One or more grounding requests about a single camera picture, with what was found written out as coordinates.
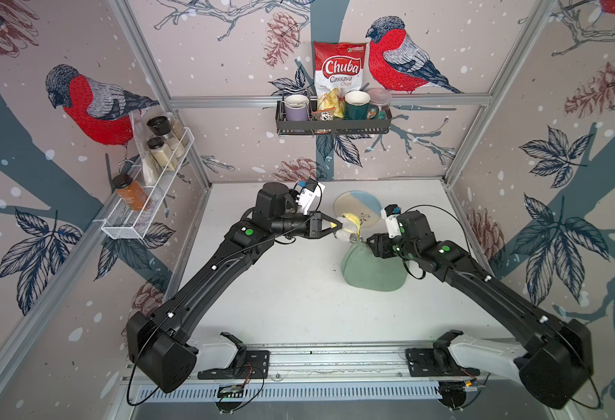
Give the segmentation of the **yellow white plush keychain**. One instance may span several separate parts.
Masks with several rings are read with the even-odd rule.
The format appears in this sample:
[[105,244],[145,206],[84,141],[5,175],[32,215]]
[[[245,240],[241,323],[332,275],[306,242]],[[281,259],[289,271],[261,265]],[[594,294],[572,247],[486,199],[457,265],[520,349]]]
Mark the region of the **yellow white plush keychain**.
[[337,220],[342,227],[335,233],[335,237],[342,242],[356,243],[361,238],[361,220],[353,213],[343,213]]

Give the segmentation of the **green fabric bag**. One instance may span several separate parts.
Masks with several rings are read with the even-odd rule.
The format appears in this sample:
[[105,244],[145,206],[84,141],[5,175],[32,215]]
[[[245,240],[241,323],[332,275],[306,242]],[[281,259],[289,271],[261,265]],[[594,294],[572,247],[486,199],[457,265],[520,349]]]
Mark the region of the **green fabric bag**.
[[349,247],[342,259],[341,273],[348,285],[374,292],[394,292],[407,279],[399,258],[377,258],[370,247],[361,241]]

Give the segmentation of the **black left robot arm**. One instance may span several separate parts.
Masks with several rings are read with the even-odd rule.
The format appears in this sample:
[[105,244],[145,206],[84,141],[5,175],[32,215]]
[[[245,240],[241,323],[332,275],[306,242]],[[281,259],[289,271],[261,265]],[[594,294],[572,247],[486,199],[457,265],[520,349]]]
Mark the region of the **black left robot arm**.
[[316,180],[294,187],[264,184],[254,207],[230,227],[213,257],[182,289],[150,313],[138,311],[129,318],[127,346],[134,370],[166,394],[193,373],[253,373],[246,362],[247,348],[235,335],[222,332],[212,341],[198,342],[193,332],[214,302],[277,238],[317,240],[342,228],[341,222],[319,210],[324,189]]

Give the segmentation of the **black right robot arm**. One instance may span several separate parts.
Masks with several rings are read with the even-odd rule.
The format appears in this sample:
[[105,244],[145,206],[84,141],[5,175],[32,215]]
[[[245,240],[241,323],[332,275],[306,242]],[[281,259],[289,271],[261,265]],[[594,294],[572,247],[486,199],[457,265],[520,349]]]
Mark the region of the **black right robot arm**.
[[423,213],[389,205],[381,216],[386,233],[367,240],[375,257],[415,262],[424,273],[473,300],[517,340],[517,347],[505,352],[496,344],[475,344],[456,334],[446,348],[457,364],[516,380],[555,410],[563,409],[592,380],[592,337],[585,325],[537,308],[491,276],[463,247],[438,241]]

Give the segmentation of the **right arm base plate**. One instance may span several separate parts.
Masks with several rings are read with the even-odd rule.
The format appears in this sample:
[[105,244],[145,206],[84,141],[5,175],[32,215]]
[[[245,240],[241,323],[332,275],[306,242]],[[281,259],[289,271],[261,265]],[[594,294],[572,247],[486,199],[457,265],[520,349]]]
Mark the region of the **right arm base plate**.
[[429,346],[420,348],[407,348],[405,360],[411,377],[444,377],[444,376],[468,376],[477,377],[481,374],[480,369],[460,366],[449,353],[451,343],[460,336],[463,331],[450,330],[442,334]]

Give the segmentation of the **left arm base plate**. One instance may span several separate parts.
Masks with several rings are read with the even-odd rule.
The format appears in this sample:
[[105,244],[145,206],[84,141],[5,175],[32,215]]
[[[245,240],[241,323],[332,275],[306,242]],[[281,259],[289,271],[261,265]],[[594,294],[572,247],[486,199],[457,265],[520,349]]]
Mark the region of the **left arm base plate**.
[[194,371],[199,380],[266,379],[271,353],[249,350],[240,339],[228,332],[196,343],[198,350]]

